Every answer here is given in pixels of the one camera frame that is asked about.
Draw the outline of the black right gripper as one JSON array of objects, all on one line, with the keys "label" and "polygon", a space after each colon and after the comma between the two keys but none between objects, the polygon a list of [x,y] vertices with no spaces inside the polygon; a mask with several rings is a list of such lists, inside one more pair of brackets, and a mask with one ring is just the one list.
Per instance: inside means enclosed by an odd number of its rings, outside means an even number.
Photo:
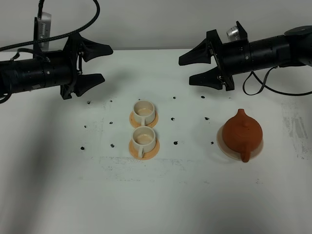
[{"label": "black right gripper", "polygon": [[197,75],[189,77],[189,85],[205,86],[217,90],[222,90],[225,86],[226,91],[234,90],[234,81],[232,75],[226,70],[225,66],[225,44],[216,30],[207,32],[204,39],[198,46],[191,51],[181,55],[178,60],[180,66],[206,63],[211,64],[211,56],[214,56],[216,67]]}]

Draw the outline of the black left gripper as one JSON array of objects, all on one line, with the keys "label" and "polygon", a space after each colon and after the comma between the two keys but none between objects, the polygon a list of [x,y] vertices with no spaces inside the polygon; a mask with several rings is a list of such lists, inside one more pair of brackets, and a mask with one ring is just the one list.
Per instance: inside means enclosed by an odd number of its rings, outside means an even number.
[{"label": "black left gripper", "polygon": [[76,33],[68,38],[63,52],[70,71],[69,83],[60,86],[60,94],[64,100],[71,99],[72,93],[80,97],[105,81],[102,74],[83,75],[82,59],[88,62],[98,57],[111,55],[113,50],[109,45],[87,40],[82,38],[80,33]]}]

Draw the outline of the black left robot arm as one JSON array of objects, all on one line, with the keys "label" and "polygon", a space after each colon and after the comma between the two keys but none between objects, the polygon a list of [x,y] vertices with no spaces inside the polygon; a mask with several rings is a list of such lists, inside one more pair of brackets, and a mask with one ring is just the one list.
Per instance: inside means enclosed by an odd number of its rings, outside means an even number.
[{"label": "black left robot arm", "polygon": [[10,60],[0,63],[0,101],[6,102],[14,93],[54,86],[60,87],[63,99],[70,99],[72,93],[80,97],[105,81],[102,74],[84,75],[82,62],[112,53],[109,45],[79,33],[71,35],[62,50],[42,51],[37,45],[20,48]]}]

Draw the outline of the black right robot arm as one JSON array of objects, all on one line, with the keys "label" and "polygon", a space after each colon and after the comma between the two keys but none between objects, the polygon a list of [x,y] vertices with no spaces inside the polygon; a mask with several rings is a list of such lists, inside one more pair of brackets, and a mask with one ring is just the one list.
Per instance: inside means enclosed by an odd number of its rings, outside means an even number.
[{"label": "black right robot arm", "polygon": [[238,22],[227,31],[228,42],[222,43],[216,30],[194,49],[179,57],[178,64],[185,66],[216,61],[216,67],[189,78],[189,84],[226,91],[234,90],[233,76],[246,72],[275,67],[311,66],[312,27],[301,26],[282,35],[248,41],[248,34]]}]

